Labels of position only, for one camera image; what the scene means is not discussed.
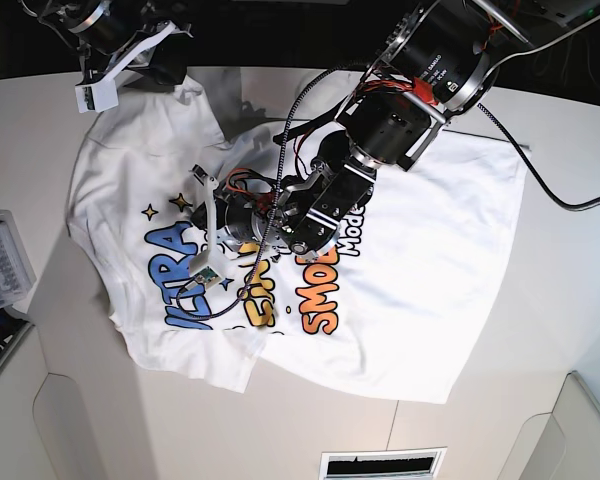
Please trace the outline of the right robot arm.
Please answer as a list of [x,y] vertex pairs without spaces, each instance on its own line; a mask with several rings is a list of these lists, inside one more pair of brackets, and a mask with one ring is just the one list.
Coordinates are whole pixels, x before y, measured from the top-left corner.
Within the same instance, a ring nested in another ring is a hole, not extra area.
[[190,25],[159,1],[22,1],[20,5],[78,55],[85,84],[103,80],[117,66],[161,86],[184,81],[184,62],[162,42],[170,35],[189,35]]

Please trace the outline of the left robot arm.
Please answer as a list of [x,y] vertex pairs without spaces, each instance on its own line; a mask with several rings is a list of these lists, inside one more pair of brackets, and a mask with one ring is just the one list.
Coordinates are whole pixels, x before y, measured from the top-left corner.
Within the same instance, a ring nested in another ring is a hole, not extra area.
[[307,259],[322,256],[344,217],[371,199],[379,168],[411,169],[452,118],[480,104],[505,62],[598,20],[600,1],[417,2],[349,95],[274,137],[286,147],[336,125],[309,173],[235,170],[206,190],[193,225],[231,250],[263,242]]

